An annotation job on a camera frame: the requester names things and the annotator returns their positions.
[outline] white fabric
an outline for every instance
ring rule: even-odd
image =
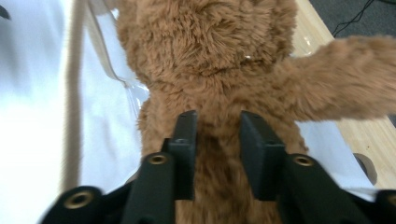
[[[64,3],[0,0],[12,21],[0,19],[0,223],[37,223],[59,193],[61,96],[59,69],[64,40]],[[116,74],[134,74],[108,25],[98,17]],[[82,155],[80,184],[109,192],[139,163],[135,113],[142,103],[108,78],[84,31],[81,69]],[[333,122],[299,124],[311,155],[344,188],[371,188]]]

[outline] brown fur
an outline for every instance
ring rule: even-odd
[[[160,150],[178,114],[198,112],[196,198],[177,202],[179,224],[280,222],[274,203],[250,193],[241,110],[264,117],[289,153],[306,152],[295,120],[396,112],[396,41],[351,37],[289,58],[292,0],[121,0],[119,10],[128,64],[150,90],[142,155]]]

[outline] wooden surface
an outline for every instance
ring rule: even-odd
[[[299,6],[293,43],[296,56],[310,55],[333,40],[326,25],[308,0]],[[353,152],[369,157],[378,174],[376,187],[396,189],[396,129],[388,118],[337,121],[337,126]]]

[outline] brown teddy bear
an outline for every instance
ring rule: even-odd
[[[254,200],[239,159],[242,110],[262,116],[289,153],[305,153],[296,120],[396,112],[396,40],[351,37],[291,58],[293,0],[121,0],[128,64],[150,92],[142,155],[161,149],[177,116],[198,113],[195,200],[177,223],[279,223]]]

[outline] gray floor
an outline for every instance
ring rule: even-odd
[[[323,19],[331,33],[337,24],[351,21],[368,0],[310,0],[312,6]],[[350,35],[392,35],[396,36],[396,5],[382,1],[374,2],[366,8],[359,22],[351,23],[337,38]],[[396,115],[389,116],[396,126]]]

